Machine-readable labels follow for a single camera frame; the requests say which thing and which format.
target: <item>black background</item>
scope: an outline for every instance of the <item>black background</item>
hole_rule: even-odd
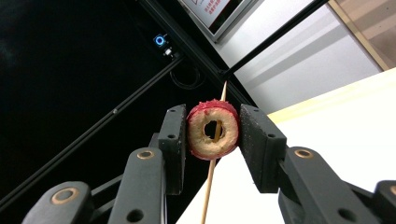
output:
[[[178,1],[159,2],[227,68]],[[157,34],[164,30],[136,1],[0,2],[0,198],[169,64],[152,42]],[[160,130],[166,109],[185,104],[190,111],[220,94],[207,79],[186,91],[166,76],[4,210],[0,222],[21,223],[47,189],[64,181],[94,189],[122,174],[129,154]],[[168,198],[168,223],[201,187],[207,165],[187,153],[185,190]]]

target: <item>round bolt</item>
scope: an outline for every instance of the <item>round bolt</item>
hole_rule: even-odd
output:
[[[70,187],[66,189],[61,189],[56,192],[52,198],[51,202],[53,204],[64,204],[73,201],[78,196],[78,189]]]
[[[154,157],[154,152],[147,150],[137,154],[137,158],[140,160],[148,160]]]
[[[310,151],[306,149],[297,149],[294,151],[294,154],[296,154],[298,157],[301,157],[303,159],[311,159],[314,157],[314,154],[312,154]]]
[[[390,186],[390,191],[396,195],[396,185]]]

